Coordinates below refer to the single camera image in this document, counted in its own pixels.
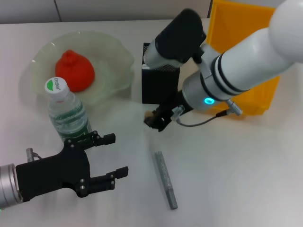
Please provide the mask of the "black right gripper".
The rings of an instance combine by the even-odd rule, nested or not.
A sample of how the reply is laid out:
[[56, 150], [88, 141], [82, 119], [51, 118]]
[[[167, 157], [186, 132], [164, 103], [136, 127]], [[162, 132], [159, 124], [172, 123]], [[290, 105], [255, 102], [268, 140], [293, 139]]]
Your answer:
[[186, 114], [192, 110], [192, 107], [186, 102], [183, 90], [180, 90], [172, 94], [163, 104], [160, 104], [152, 113], [154, 117], [163, 117], [163, 119], [146, 120], [146, 125], [158, 132], [163, 131], [170, 123], [171, 116], [173, 115], [173, 109], [183, 106], [184, 111], [181, 115]]

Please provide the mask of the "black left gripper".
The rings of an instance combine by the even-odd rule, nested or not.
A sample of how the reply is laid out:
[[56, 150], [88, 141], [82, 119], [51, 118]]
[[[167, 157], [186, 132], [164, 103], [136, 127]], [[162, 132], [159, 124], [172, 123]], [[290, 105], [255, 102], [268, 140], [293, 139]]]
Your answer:
[[116, 142], [114, 133], [101, 137], [97, 131], [65, 142], [62, 151], [54, 156], [16, 166], [19, 192], [23, 202], [36, 196], [69, 188], [80, 198], [88, 194], [115, 189], [115, 179], [128, 176], [128, 167], [106, 175], [90, 178], [90, 166], [84, 149]]

